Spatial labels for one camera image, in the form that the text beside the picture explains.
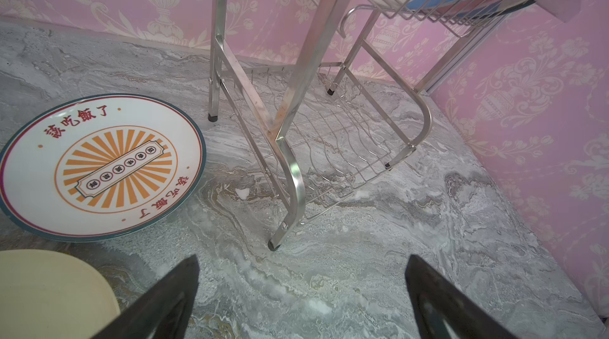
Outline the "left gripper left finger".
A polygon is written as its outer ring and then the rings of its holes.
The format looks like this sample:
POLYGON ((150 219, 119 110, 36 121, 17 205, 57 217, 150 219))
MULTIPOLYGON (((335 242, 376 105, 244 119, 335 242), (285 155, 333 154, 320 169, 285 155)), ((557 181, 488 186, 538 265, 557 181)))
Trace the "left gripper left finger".
POLYGON ((122 312, 96 338, 184 338, 198 291, 200 266, 194 255, 122 312))

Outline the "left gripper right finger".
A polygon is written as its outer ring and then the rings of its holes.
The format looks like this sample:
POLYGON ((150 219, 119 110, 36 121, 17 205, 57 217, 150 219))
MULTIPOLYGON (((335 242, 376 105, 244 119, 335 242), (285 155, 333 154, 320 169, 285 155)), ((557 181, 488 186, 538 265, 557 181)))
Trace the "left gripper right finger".
POLYGON ((422 338, 513 338, 422 257, 411 255, 405 283, 422 338))

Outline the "cream plate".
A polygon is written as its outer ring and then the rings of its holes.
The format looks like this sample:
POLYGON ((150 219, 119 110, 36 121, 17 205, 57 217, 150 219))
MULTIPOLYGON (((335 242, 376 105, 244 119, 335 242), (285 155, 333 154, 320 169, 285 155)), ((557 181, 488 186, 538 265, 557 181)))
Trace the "cream plate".
POLYGON ((91 338, 120 315, 106 278, 49 250, 1 252, 2 338, 91 338))

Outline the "sunburst plate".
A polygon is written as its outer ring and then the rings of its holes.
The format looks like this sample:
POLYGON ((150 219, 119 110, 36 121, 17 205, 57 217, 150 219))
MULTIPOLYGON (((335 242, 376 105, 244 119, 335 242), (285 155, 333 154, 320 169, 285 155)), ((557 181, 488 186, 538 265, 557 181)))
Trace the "sunburst plate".
POLYGON ((179 209, 206 166, 206 142, 183 110, 128 93, 87 96, 21 127, 1 153, 1 209, 58 242, 140 231, 179 209))

